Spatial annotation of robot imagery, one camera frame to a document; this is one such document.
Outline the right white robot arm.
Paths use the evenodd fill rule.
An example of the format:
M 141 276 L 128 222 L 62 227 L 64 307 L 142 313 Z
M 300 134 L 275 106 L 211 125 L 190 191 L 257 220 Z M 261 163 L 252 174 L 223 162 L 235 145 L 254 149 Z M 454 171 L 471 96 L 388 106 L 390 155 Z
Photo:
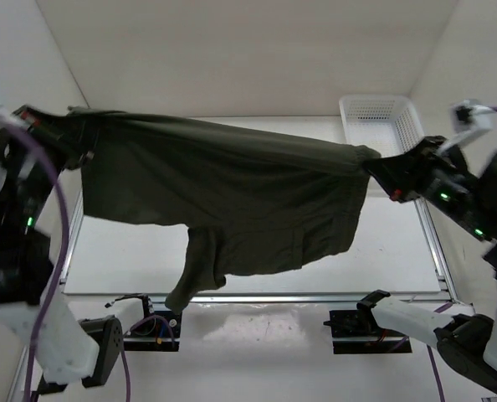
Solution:
M 478 177 L 471 174 L 460 148 L 439 150 L 444 137 L 424 137 L 395 157 L 366 161 L 365 170 L 391 200 L 423 198 L 479 242 L 491 243 L 483 259 L 497 281 L 497 152 Z M 374 291 L 357 305 L 356 324 L 365 334 L 394 330 L 434 348 L 455 372 L 497 394 L 497 310 L 482 314 L 429 312 Z

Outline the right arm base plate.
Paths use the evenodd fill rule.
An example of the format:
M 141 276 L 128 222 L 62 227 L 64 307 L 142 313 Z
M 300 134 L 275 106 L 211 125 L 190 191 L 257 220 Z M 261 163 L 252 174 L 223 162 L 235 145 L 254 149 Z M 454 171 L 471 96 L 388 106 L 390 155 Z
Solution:
M 369 329 L 355 310 L 330 310 L 323 325 L 330 329 L 333 354 L 403 354 L 412 353 L 405 335 L 387 329 Z

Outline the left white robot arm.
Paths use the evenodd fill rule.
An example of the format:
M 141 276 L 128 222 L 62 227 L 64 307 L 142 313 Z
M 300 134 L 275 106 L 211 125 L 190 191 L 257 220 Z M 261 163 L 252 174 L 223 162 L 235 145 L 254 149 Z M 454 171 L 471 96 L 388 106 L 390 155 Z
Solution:
M 69 384 L 104 385 L 120 354 L 115 316 L 77 320 L 60 289 L 69 250 L 69 214 L 59 175 L 90 151 L 59 118 L 31 106 L 0 108 L 0 321 L 29 345 L 43 370 L 26 398 Z

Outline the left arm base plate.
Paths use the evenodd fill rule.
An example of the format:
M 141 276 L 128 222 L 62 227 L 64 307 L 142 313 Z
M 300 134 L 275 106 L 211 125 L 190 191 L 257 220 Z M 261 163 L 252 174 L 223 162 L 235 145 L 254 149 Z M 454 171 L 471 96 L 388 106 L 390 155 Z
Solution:
M 173 353 L 180 348 L 182 314 L 175 314 L 165 307 L 154 311 L 159 318 L 141 324 L 128 332 L 124 338 L 124 349 L 129 352 Z

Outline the olive green shorts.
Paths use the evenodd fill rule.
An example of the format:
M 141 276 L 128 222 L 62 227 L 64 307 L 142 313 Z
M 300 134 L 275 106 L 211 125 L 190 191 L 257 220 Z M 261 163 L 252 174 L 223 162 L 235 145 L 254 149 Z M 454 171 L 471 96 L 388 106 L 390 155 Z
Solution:
M 367 160 L 353 146 L 173 116 L 75 108 L 94 157 L 81 170 L 84 212 L 126 224 L 184 224 L 182 311 L 227 277 L 298 270 L 350 249 Z

